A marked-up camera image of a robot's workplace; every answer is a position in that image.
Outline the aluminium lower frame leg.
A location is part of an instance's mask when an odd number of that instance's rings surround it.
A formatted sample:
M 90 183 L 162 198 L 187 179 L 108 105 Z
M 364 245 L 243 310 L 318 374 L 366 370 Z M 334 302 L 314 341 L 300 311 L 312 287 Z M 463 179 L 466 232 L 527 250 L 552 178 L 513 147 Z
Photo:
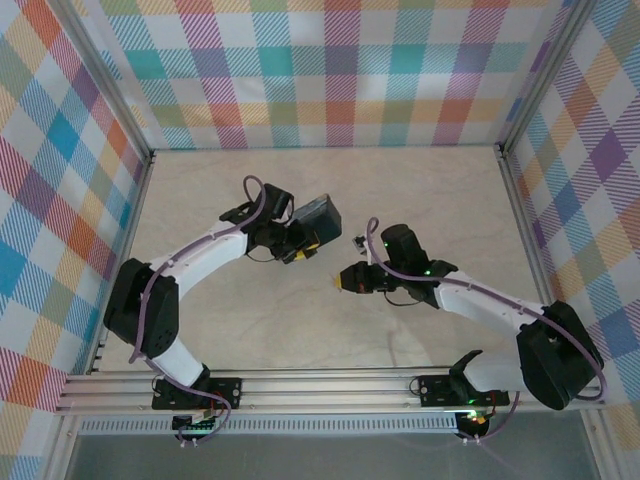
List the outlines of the aluminium lower frame leg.
M 73 415 L 57 416 L 48 436 L 38 480 L 64 480 L 79 431 Z
M 581 419 L 600 480 L 618 480 L 611 445 L 599 410 L 581 410 Z

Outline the aluminium side rail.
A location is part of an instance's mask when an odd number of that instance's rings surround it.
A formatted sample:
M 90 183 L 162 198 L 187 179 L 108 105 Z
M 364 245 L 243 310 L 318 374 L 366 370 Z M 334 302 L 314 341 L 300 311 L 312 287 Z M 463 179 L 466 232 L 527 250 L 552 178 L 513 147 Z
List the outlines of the aluminium side rail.
M 110 295 L 115 286 L 115 281 L 116 281 L 119 268 L 121 264 L 125 262 L 130 256 L 136 231 L 139 225 L 139 219 L 140 219 L 144 202 L 146 199 L 146 195 L 149 189 L 149 184 L 151 181 L 156 158 L 157 158 L 157 152 L 155 150 L 152 150 L 150 155 L 145 158 L 145 163 L 142 168 L 140 185 L 134 198 L 135 202 L 133 203 L 131 214 L 126 226 L 122 248 L 118 256 L 116 257 L 114 276 L 109 283 L 104 305 L 101 308 L 100 314 L 97 318 L 96 326 L 93 330 L 93 335 L 92 335 L 91 343 L 89 346 L 87 358 L 81 370 L 83 374 L 90 375 L 94 372 L 94 365 L 98 362 L 98 359 L 100 357 L 100 355 L 98 354 L 98 351 L 104 347 L 104 344 L 106 342 L 108 331 L 104 326 L 104 316 L 107 311 Z
M 494 146 L 494 153 L 533 276 L 539 297 L 537 303 L 542 306 L 550 306 L 556 298 L 547 279 L 533 227 L 529 222 L 524 200 L 518 190 L 508 155 L 500 144 Z M 571 359 L 571 355 L 566 355 L 566 347 L 569 342 L 562 340 L 562 335 L 559 332 L 555 335 L 551 334 L 550 330 L 553 330 L 553 326 L 555 326 L 554 322 L 548 327 L 533 316 L 528 317 L 525 323 L 519 327 L 516 342 L 519 358 L 524 361 L 526 374 L 546 371 L 551 376 L 562 376 L 566 372 L 566 360 Z

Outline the aluminium front mounting rail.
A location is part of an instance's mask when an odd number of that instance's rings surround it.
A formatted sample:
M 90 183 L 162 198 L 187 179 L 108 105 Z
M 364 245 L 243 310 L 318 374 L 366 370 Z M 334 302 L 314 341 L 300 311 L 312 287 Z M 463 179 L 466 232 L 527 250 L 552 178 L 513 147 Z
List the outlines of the aluminium front mounting rail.
M 345 368 L 217 370 L 214 378 L 241 380 L 237 413 L 418 413 L 419 376 L 442 376 L 445 368 Z M 58 401 L 59 415 L 150 414 L 150 371 L 104 371 L 72 375 Z

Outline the aluminium frame post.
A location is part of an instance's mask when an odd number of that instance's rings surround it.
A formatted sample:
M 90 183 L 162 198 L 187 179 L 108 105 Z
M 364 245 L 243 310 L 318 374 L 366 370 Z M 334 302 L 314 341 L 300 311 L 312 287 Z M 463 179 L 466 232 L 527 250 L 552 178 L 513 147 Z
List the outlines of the aluminium frame post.
M 121 124 L 136 152 L 145 163 L 152 160 L 153 149 L 149 146 L 134 115 L 125 102 L 124 95 L 116 84 L 106 63 L 86 30 L 81 17 L 71 0 L 47 0 L 52 11 L 78 51 L 85 68 L 94 80 L 98 90 L 111 107 L 115 118 Z
M 525 133 L 597 1 L 563 0 L 495 144 L 499 159 L 507 159 Z

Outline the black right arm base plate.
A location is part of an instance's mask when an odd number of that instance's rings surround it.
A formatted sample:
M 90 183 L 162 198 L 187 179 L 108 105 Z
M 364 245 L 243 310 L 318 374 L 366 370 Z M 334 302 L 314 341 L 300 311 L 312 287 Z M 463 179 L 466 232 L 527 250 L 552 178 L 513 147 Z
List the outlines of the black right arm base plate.
M 511 403 L 506 391 L 478 391 L 464 377 L 451 375 L 422 375 L 414 378 L 422 407 L 444 406 L 508 406 Z

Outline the right controller board green light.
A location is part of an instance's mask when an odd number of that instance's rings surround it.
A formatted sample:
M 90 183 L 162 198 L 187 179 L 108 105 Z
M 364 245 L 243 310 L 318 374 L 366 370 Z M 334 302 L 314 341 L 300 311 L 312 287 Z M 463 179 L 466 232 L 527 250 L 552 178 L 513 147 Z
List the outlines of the right controller board green light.
M 456 422 L 457 428 L 466 432 L 487 430 L 490 425 L 490 420 L 482 412 L 476 410 L 457 413 Z

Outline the navy box starry night lid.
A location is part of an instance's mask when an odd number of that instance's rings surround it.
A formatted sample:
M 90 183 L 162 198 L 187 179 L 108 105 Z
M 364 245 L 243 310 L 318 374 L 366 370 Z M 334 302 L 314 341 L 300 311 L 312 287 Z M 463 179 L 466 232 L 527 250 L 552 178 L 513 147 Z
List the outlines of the navy box starry night lid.
M 293 219 L 310 227 L 320 246 L 332 242 L 342 234 L 342 218 L 329 194 L 322 194 L 296 208 Z

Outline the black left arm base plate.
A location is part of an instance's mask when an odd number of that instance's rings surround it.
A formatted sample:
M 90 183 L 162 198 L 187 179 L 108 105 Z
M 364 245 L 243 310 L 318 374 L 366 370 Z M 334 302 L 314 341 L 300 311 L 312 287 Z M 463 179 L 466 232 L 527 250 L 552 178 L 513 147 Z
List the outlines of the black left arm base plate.
M 240 405 L 242 380 L 240 378 L 204 378 L 198 380 L 192 389 L 224 398 L 232 409 Z M 153 410 L 204 410 L 221 409 L 223 403 L 207 396 L 186 392 L 166 379 L 157 379 L 152 384 Z

